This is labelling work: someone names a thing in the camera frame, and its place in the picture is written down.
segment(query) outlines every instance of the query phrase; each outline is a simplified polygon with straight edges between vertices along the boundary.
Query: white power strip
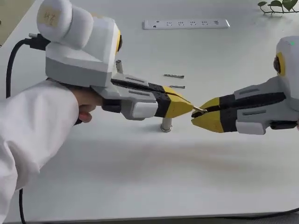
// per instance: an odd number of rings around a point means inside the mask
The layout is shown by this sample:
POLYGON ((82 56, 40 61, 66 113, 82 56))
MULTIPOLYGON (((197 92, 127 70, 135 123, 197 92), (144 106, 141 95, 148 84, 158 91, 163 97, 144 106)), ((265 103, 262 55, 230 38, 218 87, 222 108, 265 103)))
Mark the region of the white power strip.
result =
POLYGON ((143 29, 207 29, 229 27, 228 21, 224 19, 145 20, 143 22, 143 29))

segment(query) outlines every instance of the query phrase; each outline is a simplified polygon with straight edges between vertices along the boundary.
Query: white table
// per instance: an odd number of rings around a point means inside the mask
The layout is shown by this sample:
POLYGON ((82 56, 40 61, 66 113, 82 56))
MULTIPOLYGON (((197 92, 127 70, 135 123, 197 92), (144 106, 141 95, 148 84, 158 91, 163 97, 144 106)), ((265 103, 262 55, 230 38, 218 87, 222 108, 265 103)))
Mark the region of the white table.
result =
MULTIPOLYGON (((14 44, 36 33, 40 0, 0 49, 1 95, 14 44)), ((263 16, 252 0, 73 0, 116 19, 125 73, 180 92, 201 105, 216 96, 274 76, 279 39, 298 34, 298 16, 263 16), (222 30, 142 30, 144 19, 226 18, 222 30), (164 73, 185 75, 166 78, 164 73)), ((13 94, 44 76, 44 52, 17 55, 13 94)), ((76 126, 59 153, 24 189, 28 221, 205 217, 289 210, 299 206, 299 132, 265 136, 216 134, 191 124, 187 114, 162 133, 161 119, 142 122, 95 111, 76 126)), ((15 194, 7 222, 19 221, 15 194)))

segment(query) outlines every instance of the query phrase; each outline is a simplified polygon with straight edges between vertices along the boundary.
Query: white lab coat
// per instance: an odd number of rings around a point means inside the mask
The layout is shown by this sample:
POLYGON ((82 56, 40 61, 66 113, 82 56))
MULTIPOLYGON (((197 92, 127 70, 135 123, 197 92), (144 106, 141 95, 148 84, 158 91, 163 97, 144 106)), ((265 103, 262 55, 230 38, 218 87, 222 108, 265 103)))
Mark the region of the white lab coat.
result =
POLYGON ((0 101, 0 224, 15 190, 39 174, 77 118, 73 93, 52 81, 0 101))

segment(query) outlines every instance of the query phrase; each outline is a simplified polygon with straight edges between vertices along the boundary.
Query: metal pin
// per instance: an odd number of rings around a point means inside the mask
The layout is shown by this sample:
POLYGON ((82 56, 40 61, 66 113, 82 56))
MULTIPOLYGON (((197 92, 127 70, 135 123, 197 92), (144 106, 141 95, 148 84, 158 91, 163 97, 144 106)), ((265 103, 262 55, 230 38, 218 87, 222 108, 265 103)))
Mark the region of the metal pin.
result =
POLYGON ((180 88, 180 89, 185 89, 186 88, 186 86, 184 86, 184 85, 170 85, 169 87, 171 87, 171 88, 180 88))
POLYGON ((117 70, 117 72, 123 74, 121 60, 117 60, 115 63, 116 63, 116 70, 117 70))
POLYGON ((31 37, 31 38, 37 38, 37 34, 29 34, 29 37, 31 37))
POLYGON ((162 132, 170 132, 172 130, 172 119, 171 118, 163 118, 162 124, 160 126, 162 132))
POLYGON ((172 78, 185 78, 185 76, 177 76, 177 75, 171 75, 171 74, 164 74, 166 77, 172 77, 172 78))
POLYGON ((201 112, 202 114, 205 114, 205 113, 207 113, 207 110, 205 110, 205 109, 200 109, 200 108, 198 108, 198 107, 195 107, 195 106, 193 106, 193 109, 194 109, 194 110, 196 110, 196 111, 199 111, 199 112, 201 112))

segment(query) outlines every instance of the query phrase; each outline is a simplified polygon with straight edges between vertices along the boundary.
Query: hand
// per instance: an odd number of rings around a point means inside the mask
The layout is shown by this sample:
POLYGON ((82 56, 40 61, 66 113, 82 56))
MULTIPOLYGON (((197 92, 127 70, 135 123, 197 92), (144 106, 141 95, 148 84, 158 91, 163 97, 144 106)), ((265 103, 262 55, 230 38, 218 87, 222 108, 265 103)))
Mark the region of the hand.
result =
POLYGON ((95 110, 96 106, 102 106, 103 98, 90 90, 89 88, 70 88, 75 95, 79 105, 79 119, 84 123, 92 120, 91 111, 95 110))

